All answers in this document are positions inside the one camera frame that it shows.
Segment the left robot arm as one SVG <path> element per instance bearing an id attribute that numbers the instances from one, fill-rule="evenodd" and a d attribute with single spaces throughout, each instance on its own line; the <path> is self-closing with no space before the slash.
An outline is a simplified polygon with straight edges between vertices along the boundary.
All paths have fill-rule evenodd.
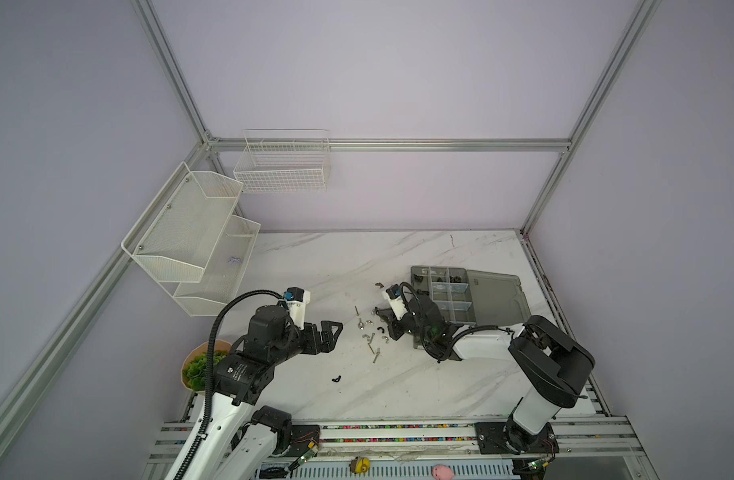
<path id="1" fill-rule="evenodd" d="M 223 320 L 241 302 L 257 296 L 276 302 L 257 308 L 241 341 L 215 362 Z M 283 293 L 257 289 L 230 300 L 218 313 L 207 342 L 204 404 L 168 479 L 252 479 L 267 458 L 289 449 L 291 415 L 257 403 L 277 366 L 300 354 L 336 348 L 343 324 L 307 322 L 309 302 L 310 293 L 299 287 Z"/>

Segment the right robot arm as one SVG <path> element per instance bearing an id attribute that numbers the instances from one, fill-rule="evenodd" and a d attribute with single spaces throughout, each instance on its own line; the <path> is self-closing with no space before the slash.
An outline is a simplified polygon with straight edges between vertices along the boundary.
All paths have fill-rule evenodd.
<path id="1" fill-rule="evenodd" d="M 563 409 L 572 409 L 595 367 L 593 355 L 547 318 L 532 315 L 508 326 L 465 326 L 446 320 L 439 306 L 417 292 L 411 299 L 405 284 L 383 292 L 386 308 L 374 308 L 388 336 L 397 341 L 411 334 L 435 361 L 513 359 L 530 382 L 507 420 L 494 434 L 480 434 L 480 444 L 490 441 L 497 450 L 532 453 L 537 447 L 554 451 L 550 422 Z"/>

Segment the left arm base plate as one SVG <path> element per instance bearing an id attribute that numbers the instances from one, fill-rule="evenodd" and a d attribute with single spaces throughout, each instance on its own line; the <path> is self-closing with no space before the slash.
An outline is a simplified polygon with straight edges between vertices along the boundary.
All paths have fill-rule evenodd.
<path id="1" fill-rule="evenodd" d="M 273 457 L 299 457 L 309 450 L 310 443 L 318 444 L 321 428 L 317 424 L 293 424 L 290 429 L 289 441 L 278 446 Z"/>

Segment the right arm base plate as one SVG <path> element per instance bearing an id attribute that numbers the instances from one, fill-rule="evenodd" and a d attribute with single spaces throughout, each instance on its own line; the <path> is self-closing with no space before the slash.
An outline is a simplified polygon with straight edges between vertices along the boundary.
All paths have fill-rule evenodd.
<path id="1" fill-rule="evenodd" d="M 523 430 L 516 423 L 478 422 L 475 437 L 481 454 L 556 454 L 559 446 L 550 423 L 537 434 Z"/>

